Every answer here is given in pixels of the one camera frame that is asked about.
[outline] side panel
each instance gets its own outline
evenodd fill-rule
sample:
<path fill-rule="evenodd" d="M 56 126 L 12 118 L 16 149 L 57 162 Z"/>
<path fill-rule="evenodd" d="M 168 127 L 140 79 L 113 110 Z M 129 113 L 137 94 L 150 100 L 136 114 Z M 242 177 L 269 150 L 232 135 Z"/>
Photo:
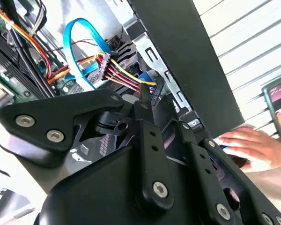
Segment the side panel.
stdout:
<path fill-rule="evenodd" d="M 130 0 L 181 90 L 212 137 L 243 123 L 192 1 Z"/>

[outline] cable bundle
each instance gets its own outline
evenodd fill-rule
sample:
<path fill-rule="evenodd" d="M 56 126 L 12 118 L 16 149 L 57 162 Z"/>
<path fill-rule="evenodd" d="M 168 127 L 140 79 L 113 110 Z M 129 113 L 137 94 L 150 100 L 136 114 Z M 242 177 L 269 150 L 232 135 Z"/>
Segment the cable bundle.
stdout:
<path fill-rule="evenodd" d="M 43 28 L 43 26 L 47 22 L 47 17 L 46 17 L 47 9 L 46 9 L 45 5 L 43 4 L 42 0 L 38 0 L 37 3 L 39 6 L 39 11 L 37 14 L 37 18 L 36 18 L 34 27 L 32 28 L 31 32 L 29 33 L 30 36 L 35 35 L 35 33 L 38 32 L 41 28 Z"/>
<path fill-rule="evenodd" d="M 94 60 L 95 60 L 95 57 L 94 56 L 90 56 L 90 57 L 87 57 L 85 59 L 77 61 L 77 63 L 80 66 L 80 65 L 83 65 L 85 63 L 94 61 Z M 69 72 L 70 72 L 69 65 L 65 65 L 65 66 L 59 68 L 57 71 L 55 71 L 55 73 L 54 73 L 55 76 L 48 81 L 49 84 L 52 84 L 53 82 L 59 80 L 60 78 L 64 77 L 66 74 L 68 74 Z"/>
<path fill-rule="evenodd" d="M 98 53 L 97 60 L 100 64 L 103 62 L 101 58 L 105 54 L 102 52 Z M 148 85 L 156 85 L 155 82 L 147 82 L 138 79 L 137 77 L 133 76 L 132 74 L 125 71 L 114 59 L 110 59 L 111 64 L 108 65 L 105 77 L 111 81 L 116 83 L 122 84 L 136 92 L 140 92 L 140 83 L 146 83 Z"/>
<path fill-rule="evenodd" d="M 7 23 L 6 27 L 8 29 L 8 32 L 13 42 L 15 43 L 15 46 L 17 48 L 20 57 L 24 61 L 30 75 L 33 77 L 36 85 L 42 91 L 45 97 L 50 98 L 56 96 L 52 87 L 50 87 L 49 83 L 46 81 L 44 76 L 40 73 L 37 65 L 35 64 L 29 52 L 26 42 L 21 37 L 27 40 L 36 49 L 36 51 L 43 57 L 44 61 L 46 62 L 45 77 L 50 78 L 52 75 L 51 65 L 48 57 L 46 56 L 46 53 L 44 52 L 42 47 L 38 44 L 38 42 L 33 37 L 29 36 L 29 34 L 18 25 L 20 24 L 20 22 L 15 9 L 14 2 L 0 0 L 0 4 L 6 13 L 4 14 L 0 9 L 0 17 Z"/>

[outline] black wire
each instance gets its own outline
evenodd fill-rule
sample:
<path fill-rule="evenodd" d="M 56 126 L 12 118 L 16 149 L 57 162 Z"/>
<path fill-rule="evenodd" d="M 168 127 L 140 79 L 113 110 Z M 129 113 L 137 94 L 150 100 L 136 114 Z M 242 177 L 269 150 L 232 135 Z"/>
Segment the black wire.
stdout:
<path fill-rule="evenodd" d="M 90 59 L 90 58 L 92 58 L 92 57 L 93 57 L 93 56 L 89 56 L 89 57 L 86 57 L 86 58 L 84 58 L 84 59 L 78 60 L 77 62 L 81 62 L 81 61 L 84 61 L 84 60 Z"/>
<path fill-rule="evenodd" d="M 46 6 L 43 4 L 42 0 L 39 0 L 38 2 L 38 5 L 39 5 L 39 11 L 38 11 L 38 14 L 37 14 L 37 18 L 36 18 L 36 21 L 38 21 L 39 17 L 41 16 L 41 12 L 42 10 L 44 11 L 44 16 L 43 16 L 43 19 L 38 27 L 38 29 L 36 30 L 35 34 L 44 27 L 44 25 L 46 24 L 47 22 L 47 8 Z"/>
<path fill-rule="evenodd" d="M 120 40 L 119 40 L 119 42 L 118 42 L 118 46 L 116 47 L 116 49 L 115 49 L 114 51 L 118 50 L 118 48 L 120 47 L 121 42 L 122 42 L 122 38 L 123 38 L 123 33 L 124 33 L 124 27 L 122 27 L 122 30 L 121 30 L 121 37 L 120 37 Z"/>
<path fill-rule="evenodd" d="M 126 82 L 125 80 L 120 79 L 118 76 L 115 76 L 112 72 L 107 71 L 106 72 L 107 75 L 111 76 L 113 79 L 120 81 L 124 84 L 125 87 L 127 87 L 126 85 L 129 85 L 130 87 L 133 87 L 135 89 L 137 89 L 136 87 L 134 87 L 133 85 L 131 85 L 130 83 Z"/>
<path fill-rule="evenodd" d="M 92 39 L 82 39 L 82 40 L 79 40 L 79 41 L 75 41 L 73 43 L 71 43 L 71 45 L 75 45 L 79 42 L 83 42 L 83 43 L 87 43 L 87 44 L 90 44 L 90 45 L 93 45 L 93 46 L 98 46 L 97 44 L 94 44 L 94 43 L 91 43 L 89 42 L 88 40 L 92 40 Z M 63 49 L 64 47 L 60 47 L 60 48 L 55 48 L 55 49 L 50 49 L 48 51 L 46 51 L 47 53 L 51 53 L 51 52 L 54 52 L 54 51 L 59 51 L 61 49 Z"/>
<path fill-rule="evenodd" d="M 118 72 L 121 76 L 123 76 L 124 78 L 126 78 L 127 80 L 139 85 L 140 82 L 132 79 L 131 77 L 127 76 L 126 74 L 124 74 L 122 71 L 120 71 L 116 66 L 114 66 L 113 64 L 110 64 L 110 67 L 113 68 L 114 71 Z"/>
<path fill-rule="evenodd" d="M 15 23 L 19 22 L 18 14 L 15 9 L 15 3 L 14 1 L 5 1 L 0 0 L 0 5 L 5 14 Z M 17 51 L 22 58 L 23 62 L 25 63 L 29 73 L 35 80 L 38 88 L 41 90 L 41 92 L 44 94 L 45 97 L 54 97 L 56 96 L 54 90 L 48 82 L 45 80 L 44 76 L 41 74 L 39 69 L 37 68 L 37 65 L 35 64 L 30 51 L 28 49 L 28 46 L 26 44 L 26 41 L 22 39 L 20 35 L 14 30 L 11 29 L 8 31 L 13 42 L 15 43 L 15 46 L 17 48 Z"/>

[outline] black plastic bracket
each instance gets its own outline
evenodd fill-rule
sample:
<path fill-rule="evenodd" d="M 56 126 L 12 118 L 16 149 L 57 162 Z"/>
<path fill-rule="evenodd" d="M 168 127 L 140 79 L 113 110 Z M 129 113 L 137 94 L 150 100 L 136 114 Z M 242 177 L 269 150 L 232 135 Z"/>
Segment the black plastic bracket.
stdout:
<path fill-rule="evenodd" d="M 38 165 L 59 166 L 94 115 L 117 112 L 123 105 L 122 97 L 108 89 L 9 105 L 0 110 L 0 145 Z M 19 126 L 16 118 L 20 115 L 32 117 L 35 124 Z M 50 130 L 60 131 L 63 140 L 50 141 Z"/>
<path fill-rule="evenodd" d="M 164 78 L 162 76 L 158 76 L 156 78 L 156 87 L 154 89 L 153 95 L 152 95 L 152 100 L 151 100 L 151 104 L 152 105 L 156 105 L 158 98 L 163 90 L 164 87 Z"/>
<path fill-rule="evenodd" d="M 141 85 L 141 100 L 133 105 L 135 116 L 135 149 L 140 151 L 141 191 L 138 202 L 144 210 L 159 213 L 174 205 L 174 190 L 171 183 L 163 138 L 160 128 L 154 124 L 149 86 Z"/>
<path fill-rule="evenodd" d="M 198 213 L 201 215 L 201 219 L 207 224 L 241 225 L 240 219 L 236 218 L 230 209 L 207 151 L 197 145 L 191 127 L 183 121 L 179 121 L 176 128 L 185 146 L 187 164 L 195 177 L 194 185 L 201 194 L 202 201 L 198 203 Z M 229 212 L 226 219 L 218 213 L 219 205 L 224 206 Z"/>
<path fill-rule="evenodd" d="M 200 142 L 208 155 L 223 169 L 225 176 L 220 184 L 222 188 L 231 188 L 239 198 L 239 208 L 244 224 L 267 225 L 266 214 L 273 225 L 278 225 L 276 217 L 281 213 L 267 200 L 261 191 L 237 167 L 237 165 L 211 139 Z"/>

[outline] orange wire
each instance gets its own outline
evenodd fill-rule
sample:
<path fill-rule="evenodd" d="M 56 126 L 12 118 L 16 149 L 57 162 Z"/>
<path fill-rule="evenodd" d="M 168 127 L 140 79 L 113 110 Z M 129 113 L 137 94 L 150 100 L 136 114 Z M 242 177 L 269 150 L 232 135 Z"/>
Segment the orange wire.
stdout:
<path fill-rule="evenodd" d="M 84 63 L 93 61 L 94 59 L 95 59 L 94 56 L 89 57 L 89 58 L 87 58 L 87 59 L 84 59 L 84 60 L 78 62 L 78 65 L 82 65 L 82 64 L 84 64 Z M 56 74 L 55 77 L 53 77 L 52 79 L 50 79 L 50 80 L 48 81 L 48 83 L 49 83 L 49 84 L 52 84 L 53 82 L 59 80 L 60 78 L 62 78 L 63 76 L 65 76 L 68 72 L 70 72 L 70 70 L 71 70 L 71 69 L 69 68 L 69 69 L 66 69 L 65 71 L 61 71 L 59 74 Z"/>
<path fill-rule="evenodd" d="M 0 17 L 7 23 L 13 23 L 13 21 L 11 19 L 9 19 L 0 9 Z M 19 27 L 18 25 L 16 25 L 15 23 L 12 24 L 12 27 L 22 36 L 24 37 L 26 40 L 28 40 L 32 46 L 37 50 L 37 52 L 44 58 L 44 60 L 46 61 L 47 64 L 47 68 L 46 68 L 46 74 L 45 76 L 50 78 L 52 71 L 51 71 L 51 64 L 48 60 L 48 57 L 45 53 L 45 51 L 42 49 L 42 47 L 36 42 L 35 39 L 33 39 L 27 32 L 25 32 L 21 27 Z"/>

